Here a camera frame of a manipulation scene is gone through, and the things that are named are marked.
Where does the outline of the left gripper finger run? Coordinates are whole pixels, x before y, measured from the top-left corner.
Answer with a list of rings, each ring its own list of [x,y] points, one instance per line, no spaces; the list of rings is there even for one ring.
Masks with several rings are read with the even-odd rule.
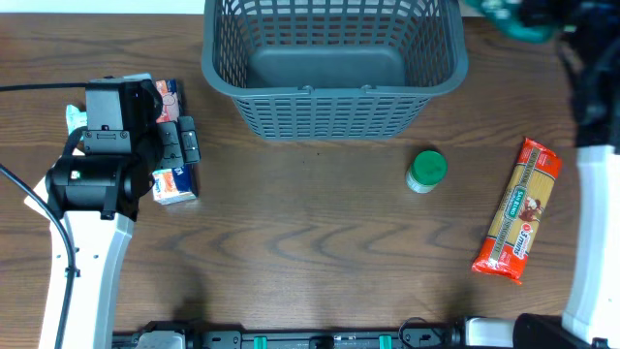
[[[177,122],[180,131],[180,144],[185,163],[199,163],[201,160],[201,151],[194,118],[191,116],[179,116]]]
[[[158,135],[163,145],[163,156],[158,169],[174,169],[184,165],[184,157],[180,143],[177,124],[173,121],[157,124]]]

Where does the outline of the Kleenex tissue multipack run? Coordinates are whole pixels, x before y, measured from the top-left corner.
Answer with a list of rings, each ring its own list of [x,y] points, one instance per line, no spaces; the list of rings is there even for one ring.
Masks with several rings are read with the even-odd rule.
[[[156,88],[163,99],[163,111],[158,123],[176,122],[182,112],[182,101],[175,79],[156,81]],[[164,169],[153,174],[155,183],[152,189],[153,199],[160,205],[170,205],[195,200],[198,189],[190,165]]]

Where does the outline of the light blue wipes packet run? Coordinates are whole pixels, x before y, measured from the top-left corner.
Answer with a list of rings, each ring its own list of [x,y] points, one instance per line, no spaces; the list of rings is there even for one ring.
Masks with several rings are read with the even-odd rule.
[[[78,107],[68,105],[65,111],[68,134],[71,135],[76,129],[87,125],[87,114]]]

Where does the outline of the green lidded jar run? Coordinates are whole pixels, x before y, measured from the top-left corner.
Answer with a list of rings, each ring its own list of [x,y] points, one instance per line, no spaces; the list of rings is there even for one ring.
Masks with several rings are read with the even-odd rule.
[[[407,186],[416,193],[429,193],[445,178],[447,170],[447,160],[441,153],[424,150],[406,172]]]

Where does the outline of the orange spaghetti packet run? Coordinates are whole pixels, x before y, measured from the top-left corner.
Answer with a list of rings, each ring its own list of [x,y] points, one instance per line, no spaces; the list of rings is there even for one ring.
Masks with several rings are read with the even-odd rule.
[[[520,282],[562,166],[555,152],[524,140],[472,271]]]

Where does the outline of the green Nescafe coffee bag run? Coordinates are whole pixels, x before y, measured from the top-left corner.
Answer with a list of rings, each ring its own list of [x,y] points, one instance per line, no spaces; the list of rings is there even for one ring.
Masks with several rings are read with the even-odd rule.
[[[541,44],[553,35],[550,25],[526,25],[519,18],[521,2],[518,0],[465,0],[465,3],[512,39]]]

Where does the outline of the beige paper pouch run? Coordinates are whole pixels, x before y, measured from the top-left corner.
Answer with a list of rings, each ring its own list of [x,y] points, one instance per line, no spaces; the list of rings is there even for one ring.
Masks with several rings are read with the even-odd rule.
[[[75,149],[73,151],[73,155],[75,156],[83,156],[84,153],[82,151],[80,151],[79,149]],[[47,193],[47,189],[46,189],[46,178],[43,177],[33,188],[33,192],[40,197],[40,199],[43,202],[47,202],[47,198],[48,198],[48,193]],[[48,219],[46,212],[39,206],[39,204],[32,199],[29,195],[27,195],[25,197],[25,199],[23,200],[23,203],[28,206],[30,209],[34,210],[35,212],[39,213],[40,215],[42,215],[44,218]]]

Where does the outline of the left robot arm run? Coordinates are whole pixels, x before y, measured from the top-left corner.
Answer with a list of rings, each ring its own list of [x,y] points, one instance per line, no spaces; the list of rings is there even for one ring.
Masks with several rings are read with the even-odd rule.
[[[154,173],[200,161],[190,116],[160,123],[148,74],[85,85],[86,123],[44,178],[52,261],[42,348],[110,348],[119,276]]]

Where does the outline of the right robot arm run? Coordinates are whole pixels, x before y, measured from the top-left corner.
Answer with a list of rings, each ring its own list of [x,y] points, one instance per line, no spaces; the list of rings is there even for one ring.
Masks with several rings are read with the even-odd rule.
[[[484,1],[469,6],[519,41],[556,41],[576,123],[580,218],[573,284],[561,316],[472,318],[468,346],[616,348],[619,345],[619,4]]]

